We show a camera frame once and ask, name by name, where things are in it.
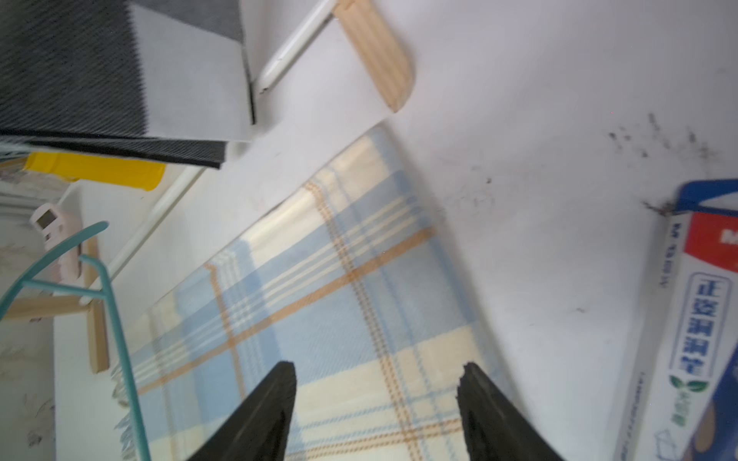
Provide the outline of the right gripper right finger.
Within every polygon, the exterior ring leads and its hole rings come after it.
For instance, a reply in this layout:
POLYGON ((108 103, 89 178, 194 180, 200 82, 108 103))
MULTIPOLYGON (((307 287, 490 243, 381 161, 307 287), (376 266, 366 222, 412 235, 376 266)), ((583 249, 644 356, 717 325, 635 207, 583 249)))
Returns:
POLYGON ((562 460, 474 362, 464 365, 457 386, 457 404, 472 460, 562 460))

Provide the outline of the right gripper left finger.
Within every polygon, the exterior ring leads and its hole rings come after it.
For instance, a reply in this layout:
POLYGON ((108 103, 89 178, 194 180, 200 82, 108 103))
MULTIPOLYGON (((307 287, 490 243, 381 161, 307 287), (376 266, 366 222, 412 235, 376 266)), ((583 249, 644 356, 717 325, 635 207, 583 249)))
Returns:
POLYGON ((297 392, 295 366, 277 363, 190 461, 283 461, 297 392))

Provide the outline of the black white checkered scarf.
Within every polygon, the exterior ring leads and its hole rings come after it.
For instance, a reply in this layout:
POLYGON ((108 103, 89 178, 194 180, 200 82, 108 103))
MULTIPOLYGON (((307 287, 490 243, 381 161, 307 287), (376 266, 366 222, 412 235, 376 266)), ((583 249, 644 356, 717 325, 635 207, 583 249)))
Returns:
POLYGON ((219 168, 256 110, 236 1, 5 1, 1 149, 219 168))

